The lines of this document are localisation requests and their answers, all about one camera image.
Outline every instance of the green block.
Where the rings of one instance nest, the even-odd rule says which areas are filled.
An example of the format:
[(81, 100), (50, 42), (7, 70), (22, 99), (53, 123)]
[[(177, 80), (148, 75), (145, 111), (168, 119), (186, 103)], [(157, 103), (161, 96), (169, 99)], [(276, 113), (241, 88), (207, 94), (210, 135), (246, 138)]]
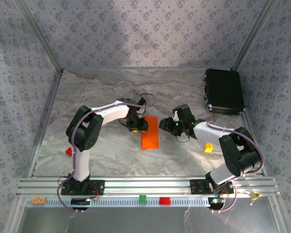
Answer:
[(146, 204), (146, 195), (139, 195), (139, 203)]

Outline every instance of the marble surface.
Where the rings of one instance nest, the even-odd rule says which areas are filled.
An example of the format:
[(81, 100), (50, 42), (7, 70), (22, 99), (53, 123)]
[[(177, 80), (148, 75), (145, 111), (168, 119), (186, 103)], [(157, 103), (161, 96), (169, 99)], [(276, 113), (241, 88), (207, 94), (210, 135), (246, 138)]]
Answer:
[[(146, 110), (146, 115), (161, 120), (171, 117), (172, 109), (180, 104), (203, 103), (204, 72), (205, 69), (64, 71), (34, 175), (67, 175), (72, 169), (72, 158), (65, 154), (69, 148), (65, 131), (80, 106), (100, 107), (121, 97), (151, 92), (157, 102)], [(196, 119), (210, 119), (202, 107), (189, 105)], [(219, 126), (242, 126), (240, 116), (218, 114), (216, 118)], [(104, 125), (91, 149), (91, 175), (205, 175), (224, 162), (219, 147), (211, 154), (204, 153), (205, 141), (201, 139), (180, 143), (162, 130), (159, 136), (160, 149), (142, 150), (139, 133), (130, 133), (118, 121)]]

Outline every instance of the wire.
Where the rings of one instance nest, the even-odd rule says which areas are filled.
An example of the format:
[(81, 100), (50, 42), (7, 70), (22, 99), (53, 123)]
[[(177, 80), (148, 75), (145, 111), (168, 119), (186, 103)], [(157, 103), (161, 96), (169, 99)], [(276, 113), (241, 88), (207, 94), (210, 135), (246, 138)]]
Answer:
[(222, 210), (223, 207), (224, 207), (224, 205), (223, 205), (223, 207), (220, 209), (220, 212), (225, 212), (225, 211), (230, 210), (230, 209), (235, 205), (235, 203), (236, 203), (236, 200), (237, 200), (237, 187), (236, 187), (236, 184), (235, 184), (234, 181), (231, 181), (231, 182), (232, 182), (232, 184), (233, 184), (233, 186), (234, 186), (235, 198), (234, 198), (232, 204), (231, 204), (229, 207), (227, 207), (226, 209), (224, 209), (224, 210)]
[(66, 176), (61, 176), (61, 177), (58, 178), (58, 180), (57, 180), (57, 184), (58, 184), (58, 185), (60, 185), (59, 180), (60, 180), (61, 178), (66, 178)]
[(178, 136), (176, 136), (176, 140), (177, 140), (178, 142), (181, 142), (181, 143), (188, 142), (188, 141), (190, 140), (190, 136), (188, 136), (188, 140), (186, 140), (186, 141), (184, 141), (184, 142), (179, 141), (179, 140), (178, 140)]
[(82, 124), (82, 122), (92, 113), (96, 113), (96, 112), (101, 112), (101, 111), (105, 111), (105, 110), (108, 110), (108, 109), (111, 109), (111, 108), (114, 108), (114, 107), (117, 107), (117, 106), (133, 106), (133, 107), (140, 107), (140, 108), (148, 108), (148, 107), (152, 107), (155, 102), (156, 102), (156, 98), (153, 94), (151, 93), (143, 93), (141, 94), (142, 95), (151, 95), (153, 97), (153, 103), (150, 104), (150, 105), (138, 105), (138, 104), (133, 104), (133, 103), (117, 103), (117, 104), (112, 104), (112, 105), (108, 105), (106, 107), (103, 107), (103, 108), (98, 108), (98, 109), (95, 109), (95, 110), (92, 110), (88, 113), (86, 113), (77, 123), (77, 125), (75, 126), (73, 132), (72, 132), (72, 136), (71, 136), (71, 145), (72, 145), (72, 148), (73, 148), (73, 169), (72, 169), (72, 172), (70, 174), (69, 177), (67, 177), (65, 180), (63, 180), (60, 185), (57, 187), (57, 197), (58, 197), (58, 200), (59, 202), (64, 206), (64, 208), (66, 208), (67, 210), (69, 211), (72, 211), (72, 212), (75, 212), (74, 209), (72, 209), (71, 207), (68, 207), (62, 200), (62, 198), (60, 197), (60, 194), (59, 194), (59, 190), (60, 190), (60, 187), (63, 186), (63, 184), (67, 181), (69, 181), (74, 173), (75, 173), (75, 169), (76, 169), (76, 154), (77, 154), (77, 147), (75, 146), (74, 144), (74, 137), (76, 135), (76, 132), (77, 132), (77, 129), (79, 128), (79, 126)]
[(123, 126), (127, 127), (127, 125), (126, 125), (126, 124), (124, 124), (124, 123), (122, 123), (122, 122), (121, 122), (121, 120), (122, 120), (122, 118), (121, 118), (121, 119), (119, 119), (119, 120), (118, 120), (118, 122), (120, 122), (120, 124), (121, 124), (121, 125), (123, 125)]
[(207, 122), (207, 126), (211, 129), (214, 129), (214, 130), (218, 130), (218, 131), (221, 131), (221, 132), (228, 132), (228, 133), (234, 133), (234, 134), (237, 134), (238, 136), (244, 138), (246, 141), (248, 141), (250, 144), (252, 144), (252, 146), (255, 147), (255, 149), (257, 150), (259, 156), (260, 156), (260, 160), (261, 160), (261, 163), (260, 163), (260, 166), (255, 169), (255, 170), (252, 170), (252, 171), (248, 171), (247, 173), (256, 173), (256, 172), (259, 172), (262, 170), (263, 166), (264, 166), (264, 157), (263, 157), (263, 153), (261, 151), (261, 149), (257, 146), (257, 144), (251, 140), (249, 137), (247, 137), (246, 135), (238, 132), (238, 131), (235, 131), (235, 130), (230, 130), (230, 129), (225, 129), (225, 128), (221, 128), (221, 127), (216, 127), (214, 125), (211, 125)]
[(89, 199), (93, 199), (93, 198), (95, 198), (95, 197), (99, 197), (99, 192), (98, 192), (98, 190), (96, 189), (96, 187), (94, 187), (94, 186), (89, 186), (88, 187), (88, 189), (94, 189), (94, 190), (96, 190), (96, 194), (95, 194), (95, 196), (92, 196), (92, 197), (90, 197)]
[[(227, 191), (227, 189), (226, 188), (224, 188), (224, 187), (222, 187), (222, 192), (220, 193), (220, 195), (218, 196), (218, 198), (220, 198), (220, 196), (223, 194), (223, 191), (225, 190), (226, 191), (226, 193), (227, 193), (227, 198), (224, 198), (224, 200), (226, 201), (228, 198), (229, 198), (229, 192)], [(221, 207), (221, 209), (219, 210), (219, 211), (221, 211), (223, 208), (224, 208), (224, 206), (225, 206), (225, 202), (223, 202), (223, 205), (222, 205), (222, 207)]]

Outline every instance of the orange rectangular pad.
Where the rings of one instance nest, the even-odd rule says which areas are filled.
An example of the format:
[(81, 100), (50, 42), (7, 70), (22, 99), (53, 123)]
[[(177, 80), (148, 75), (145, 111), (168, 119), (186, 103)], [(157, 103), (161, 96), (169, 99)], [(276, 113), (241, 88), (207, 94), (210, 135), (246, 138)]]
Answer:
[(141, 132), (141, 149), (159, 149), (159, 126), (157, 116), (143, 116), (149, 128), (147, 132)]

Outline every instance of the red block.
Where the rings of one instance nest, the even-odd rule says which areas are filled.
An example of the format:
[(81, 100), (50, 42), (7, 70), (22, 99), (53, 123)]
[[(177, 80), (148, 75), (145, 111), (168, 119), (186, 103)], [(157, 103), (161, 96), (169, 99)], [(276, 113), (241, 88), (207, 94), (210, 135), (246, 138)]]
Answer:
[(72, 148), (69, 147), (67, 150), (66, 150), (66, 154), (69, 155), (70, 157), (72, 156)]
[(171, 205), (170, 198), (160, 198), (160, 205)]

